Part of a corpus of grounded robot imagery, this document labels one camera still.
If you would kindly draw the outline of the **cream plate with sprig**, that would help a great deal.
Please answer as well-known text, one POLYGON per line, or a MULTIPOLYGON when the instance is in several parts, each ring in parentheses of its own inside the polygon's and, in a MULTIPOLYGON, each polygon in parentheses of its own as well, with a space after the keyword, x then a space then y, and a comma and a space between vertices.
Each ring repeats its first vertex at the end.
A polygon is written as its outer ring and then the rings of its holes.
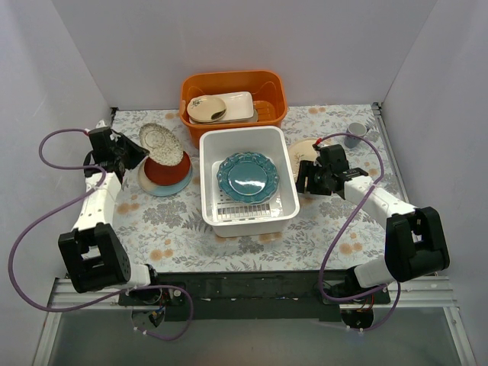
POLYGON ((302 160, 307 160, 311 162, 316 160, 318 155, 317 151, 313 148, 313 144, 315 144, 316 141, 317 139, 314 138, 306 138, 292 143, 287 148, 294 181, 297 181, 300 162, 302 160))

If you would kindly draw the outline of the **speckled beige plate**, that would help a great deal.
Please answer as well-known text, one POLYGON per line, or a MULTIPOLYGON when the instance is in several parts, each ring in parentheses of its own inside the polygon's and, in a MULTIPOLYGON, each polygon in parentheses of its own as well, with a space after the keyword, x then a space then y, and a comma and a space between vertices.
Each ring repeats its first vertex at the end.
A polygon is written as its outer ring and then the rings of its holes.
POLYGON ((145 124, 139 132, 140 144, 149 151, 149 157, 160 165, 176 166, 183 159, 184 150, 180 140, 166 127, 145 124))

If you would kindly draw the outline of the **teal embossed plate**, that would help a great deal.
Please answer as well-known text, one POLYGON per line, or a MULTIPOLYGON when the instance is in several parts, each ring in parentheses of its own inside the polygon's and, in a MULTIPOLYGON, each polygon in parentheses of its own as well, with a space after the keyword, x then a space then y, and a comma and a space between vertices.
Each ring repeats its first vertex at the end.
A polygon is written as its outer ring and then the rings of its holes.
POLYGON ((223 160, 217 170, 219 189, 231 200, 261 204, 278 191, 279 176, 275 164, 257 152, 237 152, 223 160))

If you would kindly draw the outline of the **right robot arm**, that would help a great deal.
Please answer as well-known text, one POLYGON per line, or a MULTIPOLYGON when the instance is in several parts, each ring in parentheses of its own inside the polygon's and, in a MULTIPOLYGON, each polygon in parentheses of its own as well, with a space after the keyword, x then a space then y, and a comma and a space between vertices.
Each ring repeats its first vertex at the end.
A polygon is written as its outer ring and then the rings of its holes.
POLYGON ((323 287, 320 292, 327 300, 362 303, 394 281, 403 283, 449 267, 450 255, 437 210, 415 207, 378 187, 365 170, 350 167, 340 145, 314 149, 316 159, 299 164, 297 191, 337 194, 356 206, 355 214, 364 211, 385 231, 384 254, 348 269, 343 282, 323 287))

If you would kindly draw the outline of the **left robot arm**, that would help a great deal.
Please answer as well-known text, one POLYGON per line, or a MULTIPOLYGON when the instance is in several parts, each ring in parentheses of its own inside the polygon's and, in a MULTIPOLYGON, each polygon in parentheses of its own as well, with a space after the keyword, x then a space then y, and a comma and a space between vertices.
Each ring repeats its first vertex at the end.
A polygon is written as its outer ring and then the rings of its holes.
POLYGON ((72 230, 58 239, 68 275, 79 293, 136 288, 137 297, 153 305, 162 296, 161 284, 153 280, 155 271, 130 260, 113 228, 124 176, 148 150, 110 127, 90 130, 88 138, 92 148, 83 169, 88 196, 72 230))

